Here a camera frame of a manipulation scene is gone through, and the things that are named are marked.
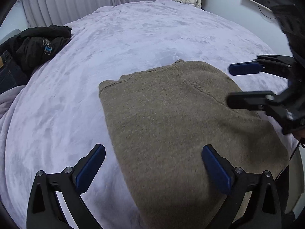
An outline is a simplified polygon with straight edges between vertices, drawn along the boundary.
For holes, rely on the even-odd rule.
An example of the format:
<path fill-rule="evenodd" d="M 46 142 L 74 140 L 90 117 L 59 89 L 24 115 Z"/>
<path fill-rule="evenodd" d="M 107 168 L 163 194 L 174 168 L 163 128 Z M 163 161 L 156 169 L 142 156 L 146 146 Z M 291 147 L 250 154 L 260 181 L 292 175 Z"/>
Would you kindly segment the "brown knit sweater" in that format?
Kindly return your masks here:
<path fill-rule="evenodd" d="M 239 90 L 201 61 L 100 83 L 114 152 L 147 228 L 205 228 L 217 213 L 225 196 L 202 162 L 207 144 L 250 173 L 277 177 L 286 168 L 288 151 L 271 123 L 227 107 L 227 94 Z"/>

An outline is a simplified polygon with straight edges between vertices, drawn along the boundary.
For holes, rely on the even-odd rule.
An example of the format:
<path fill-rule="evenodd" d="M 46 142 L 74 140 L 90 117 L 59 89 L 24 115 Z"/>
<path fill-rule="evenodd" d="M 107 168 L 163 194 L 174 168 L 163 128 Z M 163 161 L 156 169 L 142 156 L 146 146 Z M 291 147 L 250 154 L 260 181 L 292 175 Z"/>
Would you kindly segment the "grey folded blanket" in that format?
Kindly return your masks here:
<path fill-rule="evenodd" d="M 16 86 L 0 95 L 0 118 L 2 118 L 4 114 L 9 110 L 13 101 L 24 87 L 25 85 Z"/>

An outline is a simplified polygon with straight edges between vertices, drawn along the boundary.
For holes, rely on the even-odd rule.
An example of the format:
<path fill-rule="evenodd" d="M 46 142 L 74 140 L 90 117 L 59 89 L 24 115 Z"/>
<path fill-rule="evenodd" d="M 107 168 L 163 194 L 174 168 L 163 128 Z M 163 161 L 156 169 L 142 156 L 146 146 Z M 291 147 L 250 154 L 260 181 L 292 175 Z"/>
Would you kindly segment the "dark blue jeans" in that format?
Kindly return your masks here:
<path fill-rule="evenodd" d="M 0 79 L 0 93 L 4 93 L 14 87 L 26 85 L 29 78 L 20 69 L 20 67 L 13 60 L 8 51 L 1 55 L 1 79 Z"/>

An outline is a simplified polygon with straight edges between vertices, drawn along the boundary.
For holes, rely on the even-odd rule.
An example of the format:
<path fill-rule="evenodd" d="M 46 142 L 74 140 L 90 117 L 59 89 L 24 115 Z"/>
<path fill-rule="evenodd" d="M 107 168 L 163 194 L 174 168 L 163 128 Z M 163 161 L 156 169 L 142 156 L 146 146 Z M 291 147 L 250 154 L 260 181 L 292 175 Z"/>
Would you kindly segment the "black jacket on bed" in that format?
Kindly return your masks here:
<path fill-rule="evenodd" d="M 72 28 L 50 25 L 28 28 L 1 44 L 1 54 L 8 52 L 20 69 L 31 76 L 71 41 Z"/>

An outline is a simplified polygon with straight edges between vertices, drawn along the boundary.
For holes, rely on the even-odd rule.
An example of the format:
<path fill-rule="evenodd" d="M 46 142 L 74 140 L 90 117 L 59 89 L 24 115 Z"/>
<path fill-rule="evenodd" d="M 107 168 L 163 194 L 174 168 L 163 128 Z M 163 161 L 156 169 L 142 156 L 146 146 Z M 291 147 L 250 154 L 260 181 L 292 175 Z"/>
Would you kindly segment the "grey padded headboard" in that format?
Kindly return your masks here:
<path fill-rule="evenodd" d="M 11 31 L 10 33 L 8 33 L 7 35 L 5 35 L 1 40 L 0 40 L 0 44 L 3 44 L 5 41 L 7 41 L 9 38 L 16 36 L 20 33 L 21 31 L 19 29 L 15 29 L 13 31 Z"/>

